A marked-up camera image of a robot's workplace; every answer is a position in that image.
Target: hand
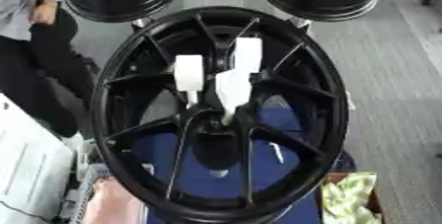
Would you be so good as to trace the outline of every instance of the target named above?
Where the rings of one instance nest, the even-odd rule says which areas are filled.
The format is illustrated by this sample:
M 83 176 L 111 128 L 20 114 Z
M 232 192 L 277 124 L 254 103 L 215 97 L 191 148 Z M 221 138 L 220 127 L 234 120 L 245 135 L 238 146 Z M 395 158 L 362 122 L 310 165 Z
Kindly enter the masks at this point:
M 55 22 L 57 13 L 57 2 L 52 0 L 44 0 L 31 13 L 31 24 L 48 24 Z

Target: person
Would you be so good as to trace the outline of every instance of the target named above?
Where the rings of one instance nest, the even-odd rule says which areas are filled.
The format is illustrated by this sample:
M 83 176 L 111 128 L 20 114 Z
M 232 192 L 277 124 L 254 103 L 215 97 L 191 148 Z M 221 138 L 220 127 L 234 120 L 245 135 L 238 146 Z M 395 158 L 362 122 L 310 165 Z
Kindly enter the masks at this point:
M 61 137 L 78 134 L 74 115 L 57 100 L 56 79 L 88 105 L 93 81 L 70 45 L 72 17 L 60 0 L 0 0 L 0 92 Z

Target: blue fabric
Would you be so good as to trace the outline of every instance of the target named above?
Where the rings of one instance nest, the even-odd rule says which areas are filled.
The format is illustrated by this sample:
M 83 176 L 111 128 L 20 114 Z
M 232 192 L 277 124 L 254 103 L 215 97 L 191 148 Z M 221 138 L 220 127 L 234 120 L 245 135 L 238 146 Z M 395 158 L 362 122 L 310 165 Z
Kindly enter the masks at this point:
M 296 133 L 300 130 L 297 118 L 289 109 L 265 109 L 261 113 L 261 120 L 287 133 Z M 138 141 L 133 152 L 142 162 L 152 163 L 155 167 L 155 176 L 165 182 L 172 169 L 176 142 L 177 138 L 173 134 L 155 135 Z M 252 165 L 254 190 L 268 187 L 297 165 L 298 158 L 295 154 L 284 148 L 281 148 L 281 151 L 284 155 L 284 164 L 278 163 L 273 148 L 268 143 L 263 141 L 254 143 Z M 223 198 L 241 195 L 241 186 L 238 165 L 230 169 L 227 177 L 216 179 L 196 161 L 192 151 L 186 153 L 178 183 L 180 190 L 200 196 Z M 150 214 L 148 223 L 163 222 L 154 214 Z M 318 206 L 314 196 L 307 195 L 299 200 L 277 223 L 319 224 Z

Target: rim lip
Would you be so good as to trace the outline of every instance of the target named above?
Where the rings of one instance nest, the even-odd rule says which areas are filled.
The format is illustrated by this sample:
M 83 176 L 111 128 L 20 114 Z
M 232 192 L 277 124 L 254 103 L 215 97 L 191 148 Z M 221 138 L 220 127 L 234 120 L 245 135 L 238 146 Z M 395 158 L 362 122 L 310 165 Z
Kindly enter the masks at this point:
M 379 0 L 369 0 L 363 5 L 353 5 L 351 6 L 351 11 L 346 11 L 344 13 L 331 13 L 324 11 L 318 11 L 318 14 L 306 11 L 296 10 L 290 7 L 291 2 L 284 0 L 267 0 L 271 5 L 278 8 L 279 10 L 294 15 L 296 17 L 304 18 L 307 20 L 312 20 L 316 22 L 342 22 L 352 19 L 356 19 L 370 12 L 378 3 Z
M 140 198 L 142 201 L 152 205 L 155 208 L 161 209 L 162 212 L 166 214 L 174 214 L 180 217 L 184 217 L 188 220 L 193 221 L 203 221 L 208 223 L 225 223 L 227 220 L 230 222 L 232 220 L 247 220 L 254 219 L 257 216 L 267 215 L 269 213 L 275 212 L 283 207 L 288 207 L 293 202 L 301 199 L 305 195 L 307 195 L 310 191 L 314 190 L 316 186 L 323 180 L 326 173 L 332 168 L 334 162 L 336 161 L 342 146 L 343 140 L 347 131 L 348 124 L 348 106 L 347 99 L 345 94 L 345 89 L 343 82 L 332 64 L 332 61 L 329 59 L 327 54 L 313 41 L 310 37 L 305 35 L 304 33 L 298 31 L 296 28 L 292 26 L 288 26 L 287 29 L 290 29 L 291 32 L 297 34 L 297 38 L 301 41 L 305 42 L 309 45 L 311 49 L 313 49 L 317 55 L 314 55 L 317 58 L 314 58 L 315 61 L 322 61 L 324 65 L 323 68 L 327 69 L 330 75 L 330 78 L 334 80 L 335 90 L 334 92 L 337 95 L 335 99 L 335 104 L 333 107 L 335 111 L 333 111 L 332 124 L 335 128 L 332 135 L 329 133 L 327 138 L 337 138 L 339 144 L 335 144 L 330 146 L 330 150 L 328 151 L 328 155 L 326 155 L 324 159 L 324 167 L 314 173 L 308 180 L 306 180 L 305 184 L 302 187 L 298 187 L 297 189 L 292 189 L 290 193 L 278 200 L 274 200 L 271 203 L 268 203 L 263 207 L 255 207 L 252 210 L 248 209 L 235 209 L 235 210 L 197 210 L 192 207 L 184 206 L 181 204 L 176 204 L 172 201 L 167 201 L 166 199 L 159 197 L 157 194 L 153 193 L 146 187 L 143 187 L 137 180 L 135 180 L 130 173 L 125 171 L 124 166 L 119 163 L 114 154 L 108 149 L 105 144 L 106 137 L 103 135 L 103 132 L 107 131 L 106 129 L 106 117 L 104 116 L 105 104 L 107 98 L 106 87 L 103 84 L 109 76 L 111 76 L 116 67 L 123 63 L 125 59 L 131 54 L 127 51 L 133 51 L 136 47 L 137 41 L 145 34 L 150 31 L 154 31 L 156 28 L 161 28 L 165 25 L 165 23 L 179 22 L 181 19 L 177 18 L 180 15 L 186 14 L 196 14 L 198 12 L 204 11 L 240 11 L 241 13 L 249 13 L 251 15 L 262 16 L 263 18 L 271 18 L 273 20 L 278 20 L 283 22 L 282 20 L 267 15 L 265 13 L 237 8 L 237 7 L 204 7 L 204 8 L 195 8 L 189 10 L 183 10 L 177 12 L 172 15 L 168 15 L 158 19 L 157 21 L 149 24 L 147 27 L 139 31 L 137 34 L 131 36 L 126 42 L 124 42 L 120 48 L 116 51 L 113 57 L 108 62 L 107 66 L 103 70 L 101 77 L 99 79 L 99 84 L 97 85 L 94 97 L 92 101 L 92 121 L 94 126 L 94 134 L 96 137 L 96 142 L 98 148 L 100 150 L 100 154 L 105 162 L 109 165 L 110 170 L 113 174 L 118 175 L 115 176 L 116 179 L 132 194 Z
M 161 10 L 165 9 L 169 4 L 171 4 L 174 0 L 151 0 L 140 4 L 140 6 L 144 5 L 144 7 L 135 13 L 118 15 L 92 14 L 81 5 L 72 3 L 71 0 L 64 1 L 66 2 L 66 5 L 69 7 L 69 9 L 85 19 L 100 23 L 123 23 L 132 22 L 160 12 Z

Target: wheel rim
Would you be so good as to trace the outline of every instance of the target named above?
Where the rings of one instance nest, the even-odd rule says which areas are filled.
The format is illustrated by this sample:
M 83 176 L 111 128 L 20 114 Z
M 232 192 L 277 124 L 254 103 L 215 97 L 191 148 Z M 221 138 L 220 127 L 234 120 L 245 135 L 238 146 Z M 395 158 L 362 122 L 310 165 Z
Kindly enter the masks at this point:
M 238 108 L 232 125 L 207 126 L 208 120 L 217 121 L 221 114 L 208 98 L 210 84 L 201 95 L 202 102 L 186 109 L 182 95 L 175 90 L 173 75 L 168 71 L 174 60 L 172 54 L 180 50 L 203 54 L 206 83 L 211 83 L 215 73 L 231 67 L 235 37 L 248 36 L 260 36 L 264 43 L 262 71 L 251 77 L 254 86 L 251 101 Z M 130 73 L 140 51 L 149 52 L 149 72 Z M 299 77 L 299 82 L 293 80 L 295 76 Z M 147 109 L 165 89 L 175 97 L 179 107 L 177 114 L 139 124 L 142 114 L 138 111 Z M 141 99 L 143 104 L 128 112 L 130 109 L 125 106 L 136 104 L 132 97 L 139 94 L 133 93 L 143 90 L 148 93 Z M 281 95 L 300 118 L 303 127 L 300 138 L 285 135 L 259 121 L 258 110 L 273 95 Z M 130 37 L 104 69 L 93 99 L 94 132 L 99 150 L 116 178 L 162 216 L 209 223 L 260 219 L 284 210 L 314 189 L 341 150 L 347 113 L 342 81 L 327 55 L 313 40 L 272 16 L 232 7 L 178 12 Z M 141 167 L 130 148 L 141 137 L 171 132 L 178 136 L 179 142 L 173 172 L 165 184 Z M 241 196 L 204 198 L 176 187 L 184 153 L 195 147 L 192 139 L 199 139 L 203 133 L 210 137 L 218 133 L 221 138 L 231 136 L 234 139 L 239 153 L 237 162 L 242 167 Z M 261 191 L 253 191 L 251 186 L 254 176 L 250 156 L 254 139 L 275 142 L 299 158 L 296 169 Z

